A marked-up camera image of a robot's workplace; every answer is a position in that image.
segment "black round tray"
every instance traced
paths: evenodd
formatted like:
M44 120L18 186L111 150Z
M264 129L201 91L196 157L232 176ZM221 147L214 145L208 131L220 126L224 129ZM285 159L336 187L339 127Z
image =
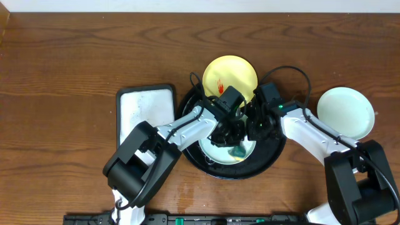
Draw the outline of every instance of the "black round tray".
M181 101L176 119L190 113L194 104L200 100L192 88ZM183 151L186 158L198 169L210 176L220 179L246 179L256 176L269 168L281 154L286 143L286 137L258 141L251 155L243 162L233 165L223 165L212 162L195 142Z

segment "wooden table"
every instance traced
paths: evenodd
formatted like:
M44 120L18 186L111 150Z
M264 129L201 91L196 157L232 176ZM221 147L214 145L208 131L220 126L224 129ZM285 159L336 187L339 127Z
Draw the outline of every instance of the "wooden table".
M117 90L171 83L179 102L188 74L227 54L258 76L283 64L305 70L314 113L330 88L362 92L376 111L364 140L384 146L400 185L398 14L12 13L0 50L0 223L61 224L67 213L110 210L101 171L116 150ZM304 99L296 72L273 81ZM288 141L271 168L243 181L213 178L182 157L147 210L303 213L325 201L324 168Z

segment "red flame logo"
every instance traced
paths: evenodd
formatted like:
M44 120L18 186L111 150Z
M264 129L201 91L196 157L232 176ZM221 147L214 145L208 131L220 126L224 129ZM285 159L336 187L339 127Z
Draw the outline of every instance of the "red flame logo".
M219 93L222 94L224 92L224 85L222 84L220 79L218 79L217 85Z

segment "green sponge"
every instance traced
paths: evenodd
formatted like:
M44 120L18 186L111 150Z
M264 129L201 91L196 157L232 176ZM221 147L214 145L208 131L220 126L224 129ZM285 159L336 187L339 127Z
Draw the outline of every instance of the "green sponge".
M228 153L236 160L243 161L246 156L246 150L242 146L235 146Z

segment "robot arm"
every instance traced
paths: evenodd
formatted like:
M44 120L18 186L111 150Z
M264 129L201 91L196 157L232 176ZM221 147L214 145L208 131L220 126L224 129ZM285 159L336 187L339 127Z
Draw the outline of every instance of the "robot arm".
M139 123L103 169L108 185L121 195L115 194L116 198L123 197L124 204L116 204L116 209L142 208L147 204L164 184L181 151L209 137L214 130L217 136L223 134L227 138L226 143L241 138L232 130L244 130L244 123L241 121L241 129L230 127L241 125L232 120L243 99L240 92L229 86L221 97L214 101L206 99L202 106L194 107L171 124L152 127L146 121Z
M286 111L298 106L289 102L273 111L280 115L282 133L309 151L325 166L328 203L307 213L309 222L318 224L362 224L396 210L394 197L389 186L369 164L367 164L355 149L364 153L394 186L395 185L388 160L383 148L376 141L361 143L357 140L339 134L323 122L315 118L309 109L305 112L311 116L314 124L340 137L347 146L329 137L320 129L306 121L303 109ZM362 181L356 181L354 173L367 172L368 176Z

